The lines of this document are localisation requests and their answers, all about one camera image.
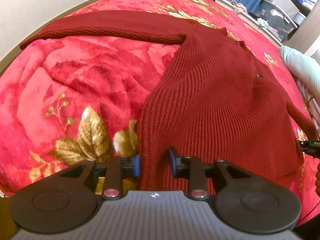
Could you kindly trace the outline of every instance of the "metal screw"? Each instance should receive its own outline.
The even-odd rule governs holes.
[[[119,190],[114,188],[109,188],[103,192],[106,197],[117,197],[119,195]]]
[[[207,192],[202,189],[195,189],[191,192],[191,195],[195,198],[204,198],[207,196]]]

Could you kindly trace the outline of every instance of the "ribbed knit sweater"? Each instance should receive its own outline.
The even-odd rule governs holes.
[[[146,12],[99,11],[55,20],[20,47],[71,35],[181,44],[138,121],[142,190],[186,189],[185,180],[170,174],[164,156],[169,146],[203,162],[228,160],[289,188],[303,164],[290,116],[309,139],[317,138],[268,66],[225,28]]]

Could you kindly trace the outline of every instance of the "sweater sleeve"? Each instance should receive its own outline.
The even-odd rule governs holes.
[[[309,140],[318,139],[318,133],[313,122],[303,113],[301,113],[289,98],[287,101],[287,111],[289,115],[295,120],[295,122],[301,127],[301,129],[305,132]]]

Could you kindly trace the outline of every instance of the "gray ribbed panel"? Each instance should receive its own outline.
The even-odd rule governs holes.
[[[105,201],[87,224],[58,235],[19,231],[13,240],[299,240],[290,231],[257,236],[222,223],[205,202],[182,191],[129,191],[117,201]]]

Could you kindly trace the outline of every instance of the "bed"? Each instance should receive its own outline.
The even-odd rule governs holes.
[[[269,66],[296,107],[309,116],[278,48],[217,3],[100,0],[71,15],[101,10],[169,14],[210,28],[226,27],[230,38],[245,41],[247,48]],[[32,42],[0,79],[0,190],[11,196],[30,183],[86,159],[90,155],[88,148],[96,150],[99,161],[108,161],[113,154],[133,154],[140,109],[178,48],[109,36]],[[292,125],[297,138],[306,140],[293,120]],[[94,136],[99,136],[99,146],[88,143]],[[302,204],[299,223],[320,212],[314,185],[318,163],[305,155],[305,163],[290,188]],[[133,181],[126,184],[135,187]]]

